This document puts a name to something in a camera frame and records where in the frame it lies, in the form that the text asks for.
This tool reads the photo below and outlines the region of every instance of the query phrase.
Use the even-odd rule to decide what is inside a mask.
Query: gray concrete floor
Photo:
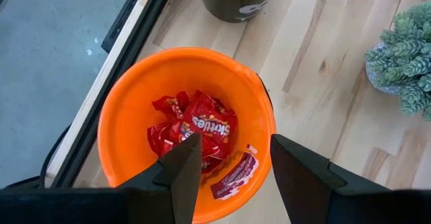
[[[6,0],[0,8],[0,188],[37,176],[107,54],[125,0]]]

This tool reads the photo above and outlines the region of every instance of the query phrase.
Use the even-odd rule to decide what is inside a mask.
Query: candy
[[[237,119],[235,112],[227,110],[219,99],[196,91],[190,100],[182,91],[175,98],[163,96],[153,106],[168,120],[147,129],[148,142],[157,156],[163,156],[193,133],[202,134],[203,173],[213,170],[231,152],[228,137]]]

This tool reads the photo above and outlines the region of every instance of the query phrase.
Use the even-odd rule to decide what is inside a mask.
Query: orange bucket
[[[193,222],[207,223],[245,204],[271,167],[273,110],[261,80],[249,68],[204,48],[173,48],[143,59],[117,81],[104,103],[98,150],[112,187],[147,169],[157,160],[147,128],[166,121],[152,101],[184,90],[193,95],[197,89],[221,99],[238,117],[230,156],[201,177]]]

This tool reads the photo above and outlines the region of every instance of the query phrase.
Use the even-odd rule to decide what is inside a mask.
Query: potted plant
[[[431,0],[398,13],[393,23],[366,53],[367,76],[375,88],[398,95],[402,113],[422,112],[431,121]]]

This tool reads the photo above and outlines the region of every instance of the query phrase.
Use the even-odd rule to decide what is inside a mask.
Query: wooden floor
[[[396,97],[376,91],[363,57],[397,11],[420,1],[271,0],[250,22],[229,24],[201,0],[169,0],[140,58],[177,46],[231,56],[263,79],[278,133],[389,188],[431,188],[431,123],[401,115]],[[105,185],[95,162],[86,163],[99,171],[90,185]],[[272,173],[220,221],[287,222]]]

